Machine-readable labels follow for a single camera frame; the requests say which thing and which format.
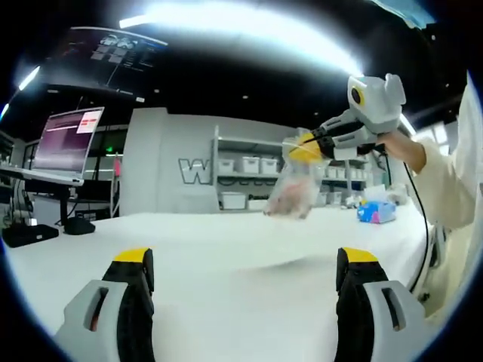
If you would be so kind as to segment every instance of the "blue box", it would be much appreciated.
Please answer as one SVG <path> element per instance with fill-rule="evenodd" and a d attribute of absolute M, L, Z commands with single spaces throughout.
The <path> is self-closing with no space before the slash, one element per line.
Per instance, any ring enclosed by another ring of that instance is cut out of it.
<path fill-rule="evenodd" d="M 357 209 L 357 218 L 361 222 L 382 224 L 395 219 L 395 204 L 392 202 L 368 201 Z"/>

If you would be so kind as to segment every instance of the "ceiling light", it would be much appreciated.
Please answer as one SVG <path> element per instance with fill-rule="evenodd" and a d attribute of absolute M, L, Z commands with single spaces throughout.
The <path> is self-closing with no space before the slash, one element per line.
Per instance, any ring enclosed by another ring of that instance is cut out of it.
<path fill-rule="evenodd" d="M 0 114 L 0 119 L 2 119 L 2 118 L 3 118 L 3 116 L 5 115 L 5 113 L 7 113 L 8 108 L 10 108 L 10 105 L 7 103 L 7 104 L 5 104 L 5 105 L 4 105 L 4 107 L 3 107 L 2 113 Z"/>
<path fill-rule="evenodd" d="M 250 40 L 269 41 L 287 48 L 311 62 L 333 66 L 356 77 L 362 76 L 349 52 L 311 24 L 253 5 L 163 2 L 149 7 L 144 15 L 119 21 L 119 26 L 124 29 L 145 23 L 207 34 L 245 35 Z"/>
<path fill-rule="evenodd" d="M 402 125 L 406 127 L 406 129 L 408 130 L 411 136 L 416 134 L 416 130 L 414 129 L 413 125 L 409 123 L 405 115 L 401 113 L 401 115 L 399 116 L 399 119 L 401 120 Z"/>
<path fill-rule="evenodd" d="M 20 83 L 18 86 L 18 89 L 23 91 L 27 85 L 35 78 L 37 75 L 38 71 L 40 70 L 40 66 L 32 70 L 32 72 Z"/>

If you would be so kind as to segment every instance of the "white lab coat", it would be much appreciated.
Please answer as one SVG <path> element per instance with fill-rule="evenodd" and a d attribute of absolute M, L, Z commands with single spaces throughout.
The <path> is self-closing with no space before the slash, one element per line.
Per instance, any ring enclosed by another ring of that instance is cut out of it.
<path fill-rule="evenodd" d="M 461 241 L 462 247 L 467 247 L 468 251 L 464 258 L 460 258 L 464 262 L 464 267 L 460 268 L 460 288 L 448 300 L 450 305 L 443 307 L 447 316 L 457 306 L 472 279 L 481 258 L 483 239 L 483 117 L 476 89 L 469 76 L 460 104 L 455 152 L 445 157 L 432 141 L 424 140 L 421 143 L 426 151 L 426 165 L 414 177 L 414 183 L 428 221 L 432 224 L 438 222 L 450 229 L 472 224 L 471 240 Z"/>

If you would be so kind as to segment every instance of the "display screen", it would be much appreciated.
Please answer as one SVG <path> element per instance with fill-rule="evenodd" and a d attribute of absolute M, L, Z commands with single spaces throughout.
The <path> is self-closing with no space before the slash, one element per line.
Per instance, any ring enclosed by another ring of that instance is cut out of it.
<path fill-rule="evenodd" d="M 155 87 L 167 43 L 114 29 L 71 28 L 38 74 L 47 84 L 144 98 Z"/>
<path fill-rule="evenodd" d="M 82 175 L 92 136 L 104 108 L 52 115 L 45 124 L 32 169 Z"/>

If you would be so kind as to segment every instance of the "person's hand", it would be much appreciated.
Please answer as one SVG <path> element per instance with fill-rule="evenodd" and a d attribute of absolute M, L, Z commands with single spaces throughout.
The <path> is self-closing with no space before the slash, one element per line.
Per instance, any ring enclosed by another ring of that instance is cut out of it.
<path fill-rule="evenodd" d="M 380 136 L 377 144 L 381 143 L 385 145 L 388 154 L 405 162 L 415 173 L 421 172 L 426 165 L 426 152 L 423 145 L 410 140 L 399 131 Z"/>

